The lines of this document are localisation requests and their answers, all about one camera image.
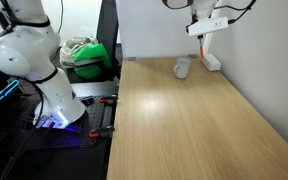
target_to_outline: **cable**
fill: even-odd
[[[38,92],[38,94],[40,95],[40,98],[41,98],[41,109],[40,109],[37,121],[35,123],[35,126],[33,126],[33,128],[30,130],[29,134],[27,135],[27,137],[25,138],[25,140],[21,144],[21,146],[17,149],[17,151],[14,153],[14,155],[10,158],[9,162],[7,163],[7,165],[5,166],[5,168],[2,172],[0,180],[4,180],[7,177],[7,175],[11,171],[12,167],[14,166],[16,160],[25,152],[25,150],[27,148],[27,143],[32,138],[33,134],[36,131],[36,127],[42,118],[42,113],[43,113],[43,108],[44,108],[43,92],[35,84],[32,83],[32,85],[36,88],[36,91]]]
[[[55,56],[51,59],[51,62],[53,62],[55,60],[55,58],[57,57],[58,53],[60,52],[61,48],[59,47],[57,50],[56,50],[56,54]]]
[[[62,12],[61,12],[61,23],[60,23],[60,27],[58,28],[58,31],[57,31],[58,34],[61,32],[62,25],[63,25],[63,14],[64,14],[63,0],[61,0],[61,8],[62,8]]]
[[[237,9],[238,11],[243,11],[243,10],[244,10],[244,12],[243,12],[238,18],[228,20],[228,24],[233,24],[233,23],[235,23],[236,21],[238,21],[241,17],[243,17],[244,14],[245,14],[247,11],[251,10],[251,8],[252,8],[252,6],[255,4],[255,2],[256,2],[256,0],[252,0],[251,3],[250,3],[247,7],[245,7],[244,9],[234,8],[235,10]]]
[[[222,8],[230,8],[230,9],[234,9],[236,11],[244,11],[247,9],[247,8],[235,8],[233,6],[228,6],[228,5],[218,6],[218,7],[215,7],[214,9],[222,9]]]
[[[84,96],[84,97],[80,97],[79,100],[88,100],[93,98],[93,96]]]
[[[35,92],[33,94],[11,94],[11,96],[26,96],[26,97],[29,97],[29,96],[34,96],[35,94],[37,94],[37,92]]]

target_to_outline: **green object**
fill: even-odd
[[[80,48],[75,54],[74,54],[74,61],[80,62],[87,59],[92,59],[96,57],[104,56],[104,65],[106,68],[112,67],[112,63],[110,61],[110,57],[102,43],[100,44],[92,44],[89,43],[88,45]],[[84,77],[86,79],[95,78],[102,74],[101,69],[96,65],[89,65],[84,67],[77,67],[74,68],[75,73],[81,77]]]

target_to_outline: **white cup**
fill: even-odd
[[[180,79],[186,78],[190,69],[190,64],[191,60],[187,58],[178,58],[174,67],[174,75]]]

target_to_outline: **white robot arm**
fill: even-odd
[[[13,31],[0,38],[0,71],[25,78],[43,92],[43,113],[38,127],[64,129],[79,119],[85,106],[77,99],[62,69],[51,63],[60,37],[44,13],[41,0],[0,0]],[[37,121],[41,103],[35,110]]]

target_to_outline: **wooden surface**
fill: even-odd
[[[174,65],[123,62],[108,179],[288,179],[288,144],[225,77]]]

